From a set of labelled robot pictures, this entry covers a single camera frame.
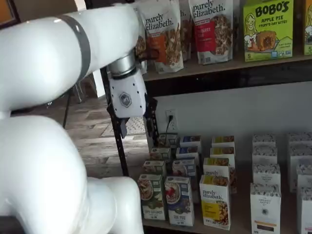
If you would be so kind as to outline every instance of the green box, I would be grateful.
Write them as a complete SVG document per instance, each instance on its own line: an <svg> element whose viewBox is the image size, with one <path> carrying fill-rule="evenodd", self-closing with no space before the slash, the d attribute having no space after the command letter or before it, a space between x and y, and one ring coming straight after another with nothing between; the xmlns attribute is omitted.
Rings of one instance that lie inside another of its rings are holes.
<svg viewBox="0 0 312 234"><path fill-rule="evenodd" d="M244 50L246 62L293 56L293 0L247 0Z"/></svg>

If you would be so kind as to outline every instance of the wooden floor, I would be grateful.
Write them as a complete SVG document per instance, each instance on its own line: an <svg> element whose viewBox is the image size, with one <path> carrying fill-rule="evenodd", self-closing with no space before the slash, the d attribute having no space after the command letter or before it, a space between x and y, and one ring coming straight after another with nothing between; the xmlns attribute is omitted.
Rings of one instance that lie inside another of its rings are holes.
<svg viewBox="0 0 312 234"><path fill-rule="evenodd" d="M60 99L49 108L42 106L30 114L47 116L62 124L65 105L66 100ZM88 176L97 178L122 175L115 138L101 137L111 123L106 107L105 98L74 103L69 108L65 127L80 152ZM146 135L126 136L123 146L130 175L137 178L144 160L148 158Z"/></svg>

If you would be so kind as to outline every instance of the robot logo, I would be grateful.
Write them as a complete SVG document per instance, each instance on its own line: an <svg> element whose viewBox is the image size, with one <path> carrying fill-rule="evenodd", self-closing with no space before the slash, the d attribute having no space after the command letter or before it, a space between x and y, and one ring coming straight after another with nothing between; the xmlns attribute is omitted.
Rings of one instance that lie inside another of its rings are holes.
<svg viewBox="0 0 312 234"><path fill-rule="evenodd" d="M119 96L119 99L120 99L120 103L124 106L124 107L129 107L131 105L131 98L130 98L130 95L125 93L125 92L122 92Z"/></svg>

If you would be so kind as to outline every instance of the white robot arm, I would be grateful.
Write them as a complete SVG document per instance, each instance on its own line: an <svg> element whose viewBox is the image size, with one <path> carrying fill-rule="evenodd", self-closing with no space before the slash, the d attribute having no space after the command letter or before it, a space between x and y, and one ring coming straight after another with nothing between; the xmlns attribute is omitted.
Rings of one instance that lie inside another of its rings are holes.
<svg viewBox="0 0 312 234"><path fill-rule="evenodd" d="M143 115L146 90L133 56L137 37L130 5L0 31L0 216L16 216L27 234L143 234L132 179L87 178L59 124L45 117L10 117L12 110L54 100L106 65L113 75L116 115Z"/></svg>

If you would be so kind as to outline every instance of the electrical outlet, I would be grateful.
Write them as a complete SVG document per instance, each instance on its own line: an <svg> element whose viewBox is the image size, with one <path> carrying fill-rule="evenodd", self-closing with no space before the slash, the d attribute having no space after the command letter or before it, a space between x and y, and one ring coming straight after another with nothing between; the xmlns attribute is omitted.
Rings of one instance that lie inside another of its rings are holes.
<svg viewBox="0 0 312 234"><path fill-rule="evenodd" d="M167 124L169 121L169 116L173 116L173 119L169 123L168 132L177 132L176 110L166 110L166 122L167 122Z"/></svg>

